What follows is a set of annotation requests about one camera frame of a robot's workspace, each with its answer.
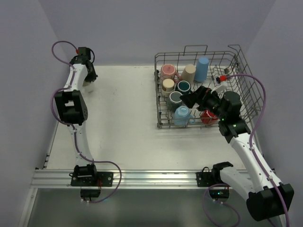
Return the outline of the white mug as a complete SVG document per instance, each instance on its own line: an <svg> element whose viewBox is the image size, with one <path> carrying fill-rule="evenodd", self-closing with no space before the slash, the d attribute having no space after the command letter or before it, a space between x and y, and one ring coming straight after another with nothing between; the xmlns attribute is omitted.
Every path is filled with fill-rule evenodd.
<svg viewBox="0 0 303 227"><path fill-rule="evenodd" d="M83 82L82 85L84 93L91 93L94 90L94 82Z"/></svg>

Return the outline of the grey mug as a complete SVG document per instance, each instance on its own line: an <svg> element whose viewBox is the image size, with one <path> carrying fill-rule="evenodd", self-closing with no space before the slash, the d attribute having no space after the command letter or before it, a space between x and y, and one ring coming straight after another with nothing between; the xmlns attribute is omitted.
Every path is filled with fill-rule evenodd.
<svg viewBox="0 0 303 227"><path fill-rule="evenodd" d="M171 112L175 112L179 107L185 106L184 102L181 100L183 94L178 91L173 91L170 93L167 100L167 109Z"/></svg>

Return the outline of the red mug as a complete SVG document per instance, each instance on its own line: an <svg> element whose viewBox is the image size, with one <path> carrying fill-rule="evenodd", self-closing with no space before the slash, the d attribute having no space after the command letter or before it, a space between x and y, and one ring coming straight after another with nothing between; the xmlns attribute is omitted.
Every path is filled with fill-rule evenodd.
<svg viewBox="0 0 303 227"><path fill-rule="evenodd" d="M204 110L201 114L201 121L205 125L213 125L217 123L218 117L211 113L209 110Z"/></svg>

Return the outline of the light blue mug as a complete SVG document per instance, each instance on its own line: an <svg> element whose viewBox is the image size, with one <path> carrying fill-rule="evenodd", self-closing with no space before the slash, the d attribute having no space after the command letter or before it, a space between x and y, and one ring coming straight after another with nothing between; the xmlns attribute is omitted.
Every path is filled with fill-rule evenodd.
<svg viewBox="0 0 303 227"><path fill-rule="evenodd" d="M190 114L190 109L184 105L178 107L175 110L173 123L179 127L186 127L189 124L194 124L196 122L194 116Z"/></svg>

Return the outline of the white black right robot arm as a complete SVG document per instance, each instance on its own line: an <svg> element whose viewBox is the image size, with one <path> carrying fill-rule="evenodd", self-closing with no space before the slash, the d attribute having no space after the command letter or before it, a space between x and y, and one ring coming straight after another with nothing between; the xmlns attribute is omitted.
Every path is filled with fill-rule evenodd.
<svg viewBox="0 0 303 227"><path fill-rule="evenodd" d="M219 118L221 135L236 151L250 176L247 179L233 164L222 162L213 166L213 180L232 187L245 200L255 221L287 215L294 190L290 184L282 183L255 145L253 132L240 116L240 95L226 91L219 97L217 92L200 86L195 92L180 98L188 108L197 104L199 110L208 110Z"/></svg>

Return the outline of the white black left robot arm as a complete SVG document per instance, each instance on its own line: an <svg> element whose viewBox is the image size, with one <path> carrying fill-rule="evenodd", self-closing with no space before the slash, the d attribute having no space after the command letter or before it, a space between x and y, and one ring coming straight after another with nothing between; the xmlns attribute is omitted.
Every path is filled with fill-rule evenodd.
<svg viewBox="0 0 303 227"><path fill-rule="evenodd" d="M70 73L65 87L55 92L54 100L59 120L67 125L74 143L76 162L71 175L71 185L97 186L98 173L86 134L88 109L82 93L98 76L91 61L93 51L88 47L78 47L76 54L69 62Z"/></svg>

